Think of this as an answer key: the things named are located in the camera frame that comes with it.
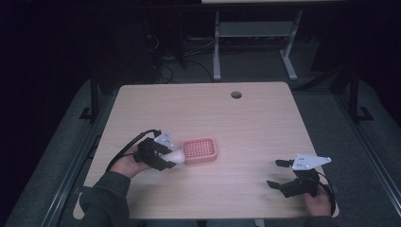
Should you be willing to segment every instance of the person's right hand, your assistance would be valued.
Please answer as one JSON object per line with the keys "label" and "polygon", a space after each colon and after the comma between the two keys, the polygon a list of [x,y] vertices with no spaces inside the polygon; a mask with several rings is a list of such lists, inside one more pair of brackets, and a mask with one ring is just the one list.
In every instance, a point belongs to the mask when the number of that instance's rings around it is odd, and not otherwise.
{"label": "person's right hand", "polygon": [[331,202],[327,192],[319,185],[318,193],[312,197],[309,193],[304,194],[306,211],[311,217],[331,217]]}

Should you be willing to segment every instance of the gray jacket sleeve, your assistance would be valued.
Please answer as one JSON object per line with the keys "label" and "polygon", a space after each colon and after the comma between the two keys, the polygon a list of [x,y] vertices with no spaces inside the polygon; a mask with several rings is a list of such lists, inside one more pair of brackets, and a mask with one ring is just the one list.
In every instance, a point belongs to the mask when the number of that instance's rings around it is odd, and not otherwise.
{"label": "gray jacket sleeve", "polygon": [[336,227],[336,223],[331,217],[310,217],[304,221],[304,227]]}
{"label": "gray jacket sleeve", "polygon": [[106,172],[94,187],[82,193],[79,205],[85,216],[79,226],[129,226],[130,211],[126,196],[130,178]]}

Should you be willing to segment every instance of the white plastic part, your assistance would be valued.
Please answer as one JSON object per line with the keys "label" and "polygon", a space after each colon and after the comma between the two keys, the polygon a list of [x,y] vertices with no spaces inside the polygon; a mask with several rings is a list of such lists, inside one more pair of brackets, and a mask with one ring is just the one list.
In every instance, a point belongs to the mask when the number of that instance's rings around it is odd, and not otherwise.
{"label": "white plastic part", "polygon": [[154,142],[164,145],[168,148],[173,148],[173,142],[171,140],[170,131],[164,132],[161,135],[154,138]]}
{"label": "white plastic part", "polygon": [[292,169],[294,170],[309,170],[331,162],[329,157],[318,157],[304,154],[297,154],[294,160]]}
{"label": "white plastic part", "polygon": [[183,162],[185,162],[185,154],[181,149],[177,149],[160,157],[175,164],[183,164]]}

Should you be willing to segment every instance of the pink basket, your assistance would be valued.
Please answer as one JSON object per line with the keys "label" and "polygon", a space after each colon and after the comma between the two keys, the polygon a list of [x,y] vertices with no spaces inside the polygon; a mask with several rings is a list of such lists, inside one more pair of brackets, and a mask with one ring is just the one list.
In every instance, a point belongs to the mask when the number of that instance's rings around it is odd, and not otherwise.
{"label": "pink basket", "polygon": [[215,161],[218,157],[215,140],[211,137],[184,140],[182,149],[187,165]]}

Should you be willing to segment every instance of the person's left hand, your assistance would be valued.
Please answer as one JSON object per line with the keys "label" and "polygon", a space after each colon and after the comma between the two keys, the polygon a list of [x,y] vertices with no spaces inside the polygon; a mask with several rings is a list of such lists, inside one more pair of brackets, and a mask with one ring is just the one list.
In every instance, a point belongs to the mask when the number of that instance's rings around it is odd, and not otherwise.
{"label": "person's left hand", "polygon": [[[125,154],[133,154],[138,151],[138,146],[132,146],[129,148]],[[124,156],[115,162],[115,164],[110,168],[110,171],[117,172],[127,176],[128,178],[133,178],[139,172],[151,168],[145,163],[136,163],[133,159],[133,155]]]}

